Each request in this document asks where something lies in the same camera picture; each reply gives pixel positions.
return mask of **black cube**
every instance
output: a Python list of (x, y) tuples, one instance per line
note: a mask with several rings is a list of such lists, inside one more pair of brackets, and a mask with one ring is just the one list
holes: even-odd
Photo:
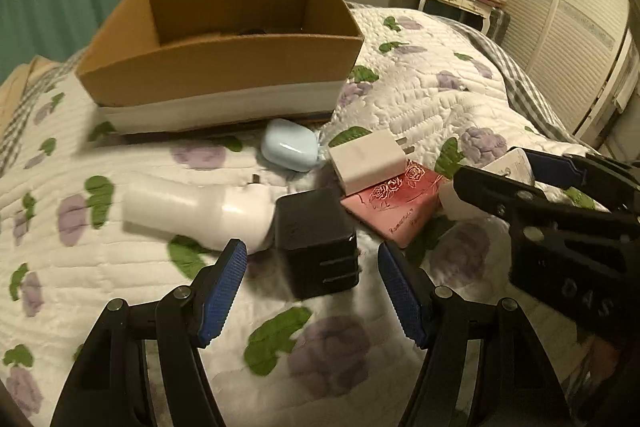
[(275, 245), (289, 287), (309, 299), (358, 284), (356, 233), (329, 188), (283, 196), (276, 202)]

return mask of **screw head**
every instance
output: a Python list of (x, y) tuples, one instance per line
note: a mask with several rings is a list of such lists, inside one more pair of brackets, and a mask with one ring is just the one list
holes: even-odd
[(537, 227), (525, 227), (524, 230), (522, 230), (522, 233), (524, 234), (524, 237), (534, 243), (544, 241), (545, 238), (545, 234), (543, 234), (542, 230), (538, 229)]
[(124, 304), (124, 301), (122, 299), (111, 299), (108, 303), (107, 303), (107, 309), (110, 312), (116, 312), (118, 311), (120, 308), (122, 308), (122, 305)]
[(176, 299), (186, 299), (189, 295), (191, 295), (191, 288), (188, 286), (178, 286), (174, 290), (174, 297)]
[(535, 197), (531, 192), (527, 192), (526, 190), (518, 190), (516, 196), (525, 201), (531, 201)]
[(434, 293), (441, 299), (449, 299), (453, 296), (453, 290), (448, 286), (436, 286)]
[(502, 304), (502, 307), (508, 312), (514, 312), (518, 309), (518, 303), (508, 297), (506, 299), (502, 299), (500, 304)]

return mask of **bedspread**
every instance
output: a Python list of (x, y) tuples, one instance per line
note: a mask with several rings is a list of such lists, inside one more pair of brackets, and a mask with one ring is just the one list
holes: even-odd
[[(331, 140), (381, 128), (407, 138), (410, 158), (428, 168), (443, 154), (453, 164), (484, 165), (512, 146), (585, 152), (542, 136), (512, 110), (498, 68), (449, 25), (412, 10), (353, 13), (366, 42), (332, 121), (318, 130), (322, 156)], [(215, 252), (188, 238), (122, 222), (132, 172), (198, 185), (242, 185), (259, 174), (274, 199), (336, 184), (327, 164), (307, 174), (269, 164), (258, 153), (260, 132), (127, 145), (100, 119), (74, 60), (30, 93), (2, 146), (12, 160), (0, 179), (0, 378), (35, 426), (49, 425), (74, 357), (111, 298), (159, 299), (215, 261)], [(386, 295), (380, 238), (364, 226), (357, 238), (360, 283), (303, 302), (293, 300), (272, 252), (250, 257), (222, 334), (201, 351), (229, 427), (398, 423), (424, 352), (404, 337)], [(422, 266), (467, 299), (516, 298), (559, 378), (580, 360), (575, 325), (508, 283), (510, 240), (500, 219), (456, 224)], [(294, 342), (270, 337), (257, 356), (248, 347), (266, 323), (296, 330)], [(156, 344), (147, 343), (147, 352), (159, 425), (170, 425)], [(470, 344), (469, 368), (477, 356)], [(461, 411), (472, 390), (465, 377)]]

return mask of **gingham trim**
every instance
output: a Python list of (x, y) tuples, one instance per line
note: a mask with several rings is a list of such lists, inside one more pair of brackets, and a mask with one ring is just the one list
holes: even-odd
[(529, 120), (551, 140), (584, 145), (567, 131), (545, 97), (515, 61), (495, 42), (479, 31), (444, 17), (435, 17), (466, 37), (482, 55), (498, 68), (504, 79), (509, 106)]
[(2, 137), (2, 143), (0, 143), (0, 177), (4, 176), (4, 173), (15, 163), (20, 154), (22, 135), (38, 98), (49, 86), (53, 86), (57, 81), (62, 80), (76, 67), (83, 52), (84, 50), (79, 51), (64, 64), (47, 71), (25, 90), (20, 100), (20, 105), (14, 111), (11, 122)]

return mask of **blue textured pad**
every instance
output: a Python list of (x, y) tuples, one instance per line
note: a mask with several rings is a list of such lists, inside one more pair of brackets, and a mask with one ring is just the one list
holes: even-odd
[(404, 334), (418, 347), (424, 349), (427, 343), (427, 334), (422, 327), (420, 304), (384, 243), (378, 248), (378, 270)]
[(231, 304), (246, 270), (246, 247), (238, 242), (234, 253), (222, 270), (218, 283), (213, 287), (204, 304), (204, 318), (202, 327), (198, 331), (198, 338), (202, 344), (209, 344), (219, 336), (225, 325)]

